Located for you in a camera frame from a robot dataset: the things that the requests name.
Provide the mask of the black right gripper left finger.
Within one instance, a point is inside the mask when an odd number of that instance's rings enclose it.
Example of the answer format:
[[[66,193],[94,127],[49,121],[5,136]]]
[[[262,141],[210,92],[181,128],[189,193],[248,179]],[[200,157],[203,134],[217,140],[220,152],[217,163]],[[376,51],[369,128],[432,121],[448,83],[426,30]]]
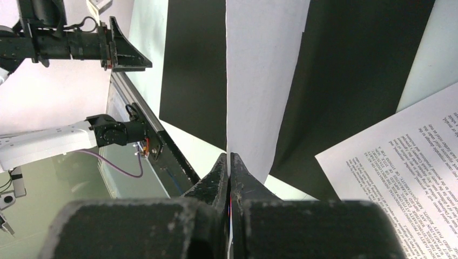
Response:
[[[184,195],[72,201],[50,225],[39,258],[226,258],[227,155]]]

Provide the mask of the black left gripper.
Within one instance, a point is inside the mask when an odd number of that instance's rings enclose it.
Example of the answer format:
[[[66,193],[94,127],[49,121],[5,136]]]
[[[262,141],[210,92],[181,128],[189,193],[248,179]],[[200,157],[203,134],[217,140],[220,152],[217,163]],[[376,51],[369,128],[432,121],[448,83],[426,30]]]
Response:
[[[16,70],[25,59],[49,67],[52,59],[99,60],[109,69],[109,46],[113,72],[140,72],[152,62],[121,32],[114,16],[109,17],[109,44],[105,25],[82,30],[89,17],[68,25],[63,1],[17,1],[18,22],[1,26],[1,69]]]

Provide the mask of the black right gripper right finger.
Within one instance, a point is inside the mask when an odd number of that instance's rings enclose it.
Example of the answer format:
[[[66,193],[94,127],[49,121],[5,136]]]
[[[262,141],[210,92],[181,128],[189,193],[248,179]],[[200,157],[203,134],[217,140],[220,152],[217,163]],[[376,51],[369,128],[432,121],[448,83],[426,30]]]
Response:
[[[369,201],[284,201],[230,155],[234,258],[405,258],[394,228]]]

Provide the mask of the red folder with black inside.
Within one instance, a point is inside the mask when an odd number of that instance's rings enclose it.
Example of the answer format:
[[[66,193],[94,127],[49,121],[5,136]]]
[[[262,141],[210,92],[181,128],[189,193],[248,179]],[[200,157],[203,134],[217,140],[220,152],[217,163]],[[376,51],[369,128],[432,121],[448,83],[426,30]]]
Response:
[[[227,145],[226,2],[169,1],[159,117]],[[338,196],[315,156],[393,115],[434,1],[309,1],[269,174]]]

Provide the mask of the printed paper sheet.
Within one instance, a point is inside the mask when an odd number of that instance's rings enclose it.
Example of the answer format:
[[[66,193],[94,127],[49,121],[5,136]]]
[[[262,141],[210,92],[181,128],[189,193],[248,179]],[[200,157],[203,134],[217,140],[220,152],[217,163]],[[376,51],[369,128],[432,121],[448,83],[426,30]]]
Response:
[[[309,1],[227,1],[227,151],[265,182],[297,65]]]

